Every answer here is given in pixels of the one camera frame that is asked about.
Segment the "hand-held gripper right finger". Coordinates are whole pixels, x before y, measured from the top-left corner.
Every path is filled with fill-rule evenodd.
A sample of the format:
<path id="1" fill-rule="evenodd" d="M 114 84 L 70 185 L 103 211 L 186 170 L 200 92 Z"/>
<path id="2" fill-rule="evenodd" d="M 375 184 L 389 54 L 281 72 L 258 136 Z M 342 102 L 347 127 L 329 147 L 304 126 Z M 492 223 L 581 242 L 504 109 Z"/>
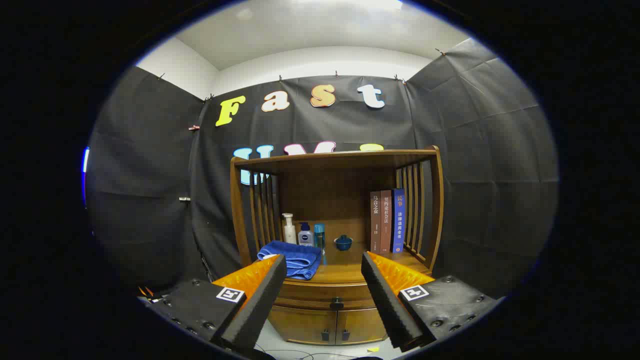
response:
<path id="1" fill-rule="evenodd" d="M 457 276 L 432 278 L 370 251 L 361 273 L 391 345 L 403 353 L 470 328 L 502 303 Z"/>

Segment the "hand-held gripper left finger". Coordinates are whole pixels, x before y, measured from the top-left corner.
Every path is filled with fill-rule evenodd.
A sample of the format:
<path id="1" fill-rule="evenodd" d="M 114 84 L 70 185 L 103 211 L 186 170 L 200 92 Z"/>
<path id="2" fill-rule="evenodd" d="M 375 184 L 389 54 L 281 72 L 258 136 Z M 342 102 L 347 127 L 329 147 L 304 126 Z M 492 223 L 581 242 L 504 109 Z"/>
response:
<path id="1" fill-rule="evenodd" d="M 286 259 L 276 254 L 212 282 L 185 281 L 165 295 L 146 289 L 145 306 L 194 338 L 251 353 L 286 275 Z"/>

